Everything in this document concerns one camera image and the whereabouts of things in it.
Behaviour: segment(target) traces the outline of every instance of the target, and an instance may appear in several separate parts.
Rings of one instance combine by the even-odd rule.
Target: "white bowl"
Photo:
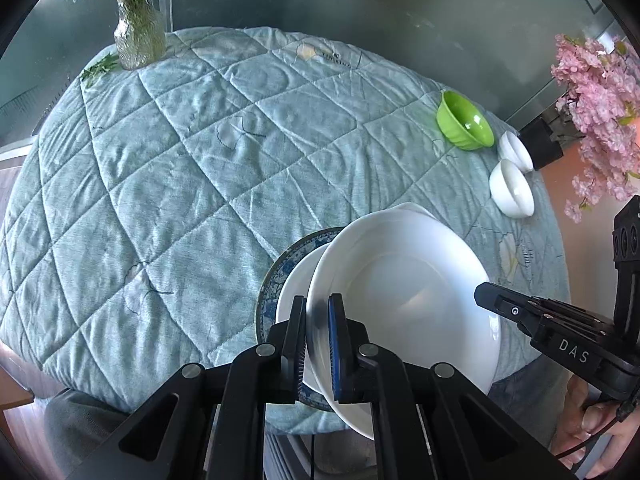
[[[395,206],[394,209],[415,211],[434,218],[433,214],[413,202],[405,202]],[[302,260],[300,260],[300,262],[290,272],[289,276],[287,276],[287,279],[282,286],[282,290],[280,291],[280,296],[278,297],[276,323],[289,319],[289,316],[291,316],[291,307],[293,306],[293,298],[296,296],[306,297],[308,295],[311,278],[316,271],[320,258],[328,248],[328,244],[315,248],[307,256],[302,258]],[[318,386],[318,382],[314,377],[314,373],[311,370],[308,351],[305,353],[305,367],[303,369],[302,382],[313,391],[322,394],[320,387]]]
[[[533,171],[533,161],[522,141],[513,132],[505,132],[498,141],[498,155],[513,162],[522,173]]]
[[[390,209],[359,218],[324,252],[306,302],[307,348],[325,399],[351,428],[373,439],[368,404],[334,401],[328,298],[342,294],[369,339],[423,367],[449,362],[487,393],[500,351],[498,316],[476,305],[487,275],[473,251],[428,215]]]
[[[531,188],[518,167],[504,158],[489,177],[491,198],[505,215],[524,218],[533,215],[534,202]]]

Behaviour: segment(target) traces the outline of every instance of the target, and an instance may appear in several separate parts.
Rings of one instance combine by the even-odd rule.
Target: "glass vase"
[[[113,37],[125,70],[135,70],[164,56],[164,17],[151,0],[118,0],[118,14],[120,21]]]

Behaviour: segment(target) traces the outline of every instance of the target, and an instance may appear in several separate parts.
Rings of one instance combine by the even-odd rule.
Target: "blue patterned plate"
[[[280,291],[291,271],[300,263],[302,258],[318,247],[331,242],[342,229],[342,227],[332,227],[305,236],[284,251],[271,266],[271,269],[264,277],[258,294],[258,301],[255,303],[255,331],[258,343],[267,341],[271,325],[276,321],[276,309]],[[324,400],[324,397],[306,386],[306,384],[302,385],[300,402],[304,402],[318,410],[333,411]]]

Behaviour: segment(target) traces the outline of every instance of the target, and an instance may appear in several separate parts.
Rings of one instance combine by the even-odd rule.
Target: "human hand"
[[[551,453],[559,454],[581,442],[593,433],[597,433],[616,416],[618,403],[601,402],[589,406],[586,410],[583,404],[589,393],[588,384],[574,375],[569,379],[564,397],[564,409],[558,418],[556,435],[551,444]],[[608,434],[611,441],[602,456],[593,465],[586,478],[595,478],[609,471],[616,465],[640,427],[640,409],[635,410],[623,422],[613,425]],[[567,468],[580,462],[586,453],[584,448],[560,459]]]

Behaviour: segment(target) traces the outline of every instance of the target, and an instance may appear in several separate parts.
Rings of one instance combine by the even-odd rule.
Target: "black cable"
[[[316,478],[316,436],[314,434],[311,435],[311,478],[310,480],[314,480]]]
[[[616,418],[614,418],[609,424],[607,424],[604,428],[602,428],[598,433],[592,434],[587,440],[585,440],[581,444],[578,444],[577,446],[573,446],[572,448],[567,449],[566,451],[563,451],[562,453],[558,453],[557,455],[555,455],[555,457],[556,458],[564,458],[565,456],[571,455],[571,453],[575,453],[579,449],[582,449],[583,447],[588,446],[591,442],[594,442],[595,440],[600,438],[604,433],[607,433],[607,431],[609,431],[611,429],[611,427],[617,421],[618,420]]]

